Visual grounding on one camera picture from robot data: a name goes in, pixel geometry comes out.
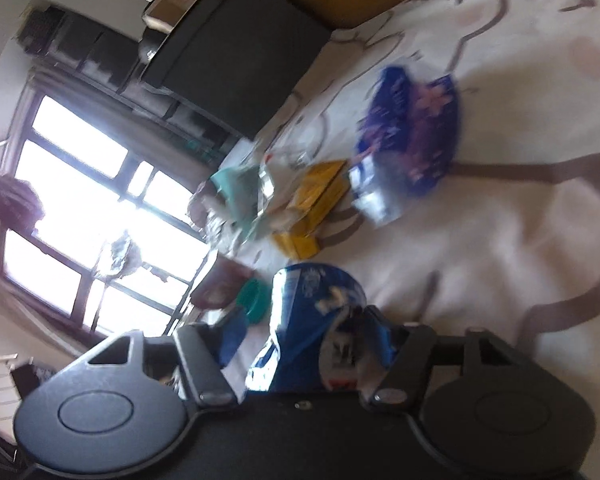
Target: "metal bolt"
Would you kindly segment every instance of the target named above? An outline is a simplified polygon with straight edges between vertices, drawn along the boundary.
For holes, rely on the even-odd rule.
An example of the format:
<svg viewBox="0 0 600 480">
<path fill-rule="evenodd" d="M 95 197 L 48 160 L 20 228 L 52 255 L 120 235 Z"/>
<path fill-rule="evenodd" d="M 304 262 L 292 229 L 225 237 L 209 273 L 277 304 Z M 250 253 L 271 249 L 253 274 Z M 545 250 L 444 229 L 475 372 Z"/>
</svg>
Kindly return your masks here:
<svg viewBox="0 0 600 480">
<path fill-rule="evenodd" d="M 204 392 L 200 394 L 200 403 L 204 406 L 227 406 L 235 400 L 234 394 L 228 392 Z"/>
<path fill-rule="evenodd" d="M 298 400 L 298 402 L 296 402 L 294 406 L 297 410 L 302 410 L 303 412 L 308 412 L 314 407 L 310 400 Z"/>
<path fill-rule="evenodd" d="M 407 398 L 407 392 L 397 388 L 383 388 L 374 395 L 375 401 L 383 404 L 402 404 L 406 402 Z"/>
</svg>

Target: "plastic wrapper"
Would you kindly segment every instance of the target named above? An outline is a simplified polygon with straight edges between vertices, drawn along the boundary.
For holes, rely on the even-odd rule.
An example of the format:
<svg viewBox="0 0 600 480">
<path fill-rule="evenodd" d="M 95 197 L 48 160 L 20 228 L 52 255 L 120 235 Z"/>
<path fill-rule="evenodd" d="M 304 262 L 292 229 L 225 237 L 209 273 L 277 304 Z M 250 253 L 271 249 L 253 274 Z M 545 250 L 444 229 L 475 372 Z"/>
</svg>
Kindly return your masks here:
<svg viewBox="0 0 600 480">
<path fill-rule="evenodd" d="M 243 242 L 242 230 L 235 222 L 211 209 L 206 217 L 205 240 L 212 250 L 234 256 Z"/>
<path fill-rule="evenodd" d="M 258 177 L 258 219 L 249 238 L 288 230 L 300 217 L 287 208 L 302 182 L 311 158 L 295 149 L 272 150 L 265 154 Z"/>
<path fill-rule="evenodd" d="M 386 67 L 359 123 L 349 171 L 354 206 L 378 226 L 397 219 L 412 199 L 431 192 L 456 153 L 456 86 L 450 75 L 432 79 L 432 73 L 422 66 Z"/>
<path fill-rule="evenodd" d="M 224 208 L 224 198 L 218 193 L 216 185 L 210 180 L 200 183 L 187 205 L 189 224 L 197 231 L 204 232 L 208 212 L 212 207 L 216 212 L 219 211 L 220 205 Z"/>
<path fill-rule="evenodd" d="M 310 392 L 358 386 L 365 294 L 349 274 L 302 263 L 273 279 L 270 338 L 247 375 L 250 390 Z"/>
<path fill-rule="evenodd" d="M 132 275 L 141 266 L 140 247 L 125 230 L 117 240 L 104 244 L 96 266 L 96 276 L 104 280 L 117 280 Z"/>
</svg>

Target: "blue snack package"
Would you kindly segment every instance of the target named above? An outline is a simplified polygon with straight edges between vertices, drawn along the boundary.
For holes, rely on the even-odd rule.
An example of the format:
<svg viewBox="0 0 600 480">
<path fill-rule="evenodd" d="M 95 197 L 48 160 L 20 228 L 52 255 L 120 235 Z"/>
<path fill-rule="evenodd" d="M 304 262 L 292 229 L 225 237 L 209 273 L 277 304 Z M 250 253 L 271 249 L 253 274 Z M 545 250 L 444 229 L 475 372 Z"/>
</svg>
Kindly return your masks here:
<svg viewBox="0 0 600 480">
<path fill-rule="evenodd" d="M 344 270 L 301 263 L 273 279 L 270 337 L 251 365 L 249 390 L 355 389 L 366 297 Z"/>
<path fill-rule="evenodd" d="M 398 218 L 406 199 L 425 196 L 447 174 L 459 123 L 450 75 L 421 83 L 401 66 L 382 70 L 349 170 L 354 205 L 376 225 Z"/>
</svg>

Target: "black device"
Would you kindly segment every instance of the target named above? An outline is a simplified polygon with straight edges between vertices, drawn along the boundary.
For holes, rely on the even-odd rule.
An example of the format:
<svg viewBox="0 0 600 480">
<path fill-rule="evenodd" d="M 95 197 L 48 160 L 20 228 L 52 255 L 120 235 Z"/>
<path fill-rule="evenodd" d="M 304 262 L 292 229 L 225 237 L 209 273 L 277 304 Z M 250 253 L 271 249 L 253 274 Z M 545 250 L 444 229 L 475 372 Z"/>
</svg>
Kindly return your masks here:
<svg viewBox="0 0 600 480">
<path fill-rule="evenodd" d="M 374 307 L 374 322 L 388 322 Z M 223 377 L 214 329 L 113 336 L 28 395 L 14 433 L 26 479 L 579 478 L 587 403 L 487 331 L 391 326 L 375 392 L 248 392 Z M 437 365 L 461 376 L 427 394 Z M 176 387 L 156 380 L 176 370 Z"/>
<path fill-rule="evenodd" d="M 288 0 L 197 0 L 142 80 L 253 139 L 330 35 Z"/>
</svg>

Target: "green container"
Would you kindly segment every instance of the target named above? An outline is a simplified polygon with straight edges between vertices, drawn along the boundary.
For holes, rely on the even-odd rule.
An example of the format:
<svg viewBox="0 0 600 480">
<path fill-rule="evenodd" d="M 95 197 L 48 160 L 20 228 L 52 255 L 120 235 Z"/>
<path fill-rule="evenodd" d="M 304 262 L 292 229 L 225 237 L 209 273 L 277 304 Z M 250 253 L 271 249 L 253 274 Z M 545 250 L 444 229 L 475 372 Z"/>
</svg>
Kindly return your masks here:
<svg viewBox="0 0 600 480">
<path fill-rule="evenodd" d="M 257 278 L 251 278 L 240 289 L 235 304 L 244 309 L 249 323 L 256 324 L 271 306 L 271 286 Z"/>
</svg>

